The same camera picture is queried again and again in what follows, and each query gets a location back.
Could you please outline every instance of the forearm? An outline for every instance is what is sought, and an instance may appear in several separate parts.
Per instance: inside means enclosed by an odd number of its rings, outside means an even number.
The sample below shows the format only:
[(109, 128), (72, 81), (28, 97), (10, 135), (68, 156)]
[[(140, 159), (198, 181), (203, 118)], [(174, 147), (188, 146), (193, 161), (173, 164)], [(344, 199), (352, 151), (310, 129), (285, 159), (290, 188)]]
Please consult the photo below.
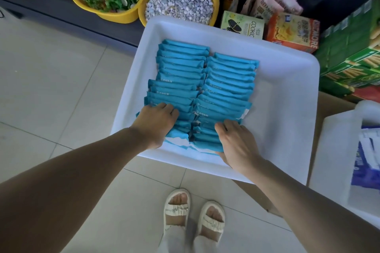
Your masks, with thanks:
[(146, 146), (127, 128), (1, 183), (0, 252), (60, 252)]
[(260, 159), (244, 175), (283, 215), (309, 253), (378, 252), (380, 231), (330, 199)]

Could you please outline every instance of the hand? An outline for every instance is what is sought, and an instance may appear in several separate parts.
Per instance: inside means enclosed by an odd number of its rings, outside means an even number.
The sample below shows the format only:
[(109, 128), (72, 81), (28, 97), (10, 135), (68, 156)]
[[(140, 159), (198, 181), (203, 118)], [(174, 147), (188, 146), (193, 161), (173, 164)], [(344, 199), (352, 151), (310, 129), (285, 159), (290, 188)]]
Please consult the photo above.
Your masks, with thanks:
[(218, 154), (223, 161), (237, 172), (244, 174), (247, 169), (254, 167), (263, 160), (252, 133), (236, 121), (225, 120), (215, 124), (223, 152)]
[(155, 107), (144, 106), (130, 127), (137, 130), (147, 141), (147, 149), (158, 148), (166, 134), (173, 128), (179, 112), (172, 104), (160, 103)]

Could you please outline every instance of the white bin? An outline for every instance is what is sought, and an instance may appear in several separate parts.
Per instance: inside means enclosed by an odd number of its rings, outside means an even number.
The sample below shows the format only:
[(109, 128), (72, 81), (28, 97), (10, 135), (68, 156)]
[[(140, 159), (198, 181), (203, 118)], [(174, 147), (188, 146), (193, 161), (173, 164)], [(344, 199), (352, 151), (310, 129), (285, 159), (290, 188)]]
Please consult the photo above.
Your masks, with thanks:
[[(254, 133), (263, 157), (306, 184), (314, 135), (319, 64), (311, 54), (219, 28), (167, 16), (151, 19), (142, 35), (111, 133), (128, 127), (144, 105), (148, 79), (157, 75), (155, 56), (165, 38), (206, 45), (219, 52), (258, 59), (260, 66), (243, 124)], [(140, 156), (230, 179), (250, 182), (219, 156), (164, 143)]]
[(362, 125), (380, 125), (379, 103), (361, 101), (325, 118), (309, 187), (380, 227), (379, 190), (351, 186)]

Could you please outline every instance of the pants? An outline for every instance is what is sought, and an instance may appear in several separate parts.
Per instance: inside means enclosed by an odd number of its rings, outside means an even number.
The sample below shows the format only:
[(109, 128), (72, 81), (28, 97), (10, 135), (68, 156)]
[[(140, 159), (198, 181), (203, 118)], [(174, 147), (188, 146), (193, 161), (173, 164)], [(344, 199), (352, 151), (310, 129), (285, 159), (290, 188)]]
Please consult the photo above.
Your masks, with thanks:
[[(162, 237), (157, 253), (184, 253), (185, 236), (184, 227), (170, 227)], [(217, 253), (217, 243), (204, 236), (196, 236), (193, 245), (194, 253)]]

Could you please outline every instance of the pebble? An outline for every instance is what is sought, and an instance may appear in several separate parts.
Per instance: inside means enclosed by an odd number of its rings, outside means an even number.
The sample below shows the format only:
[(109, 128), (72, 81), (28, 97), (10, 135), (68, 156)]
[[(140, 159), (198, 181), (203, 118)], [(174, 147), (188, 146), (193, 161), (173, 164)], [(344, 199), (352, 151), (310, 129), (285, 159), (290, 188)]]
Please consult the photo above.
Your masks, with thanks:
[(212, 0), (148, 0), (145, 18), (168, 15), (208, 25), (213, 11)]

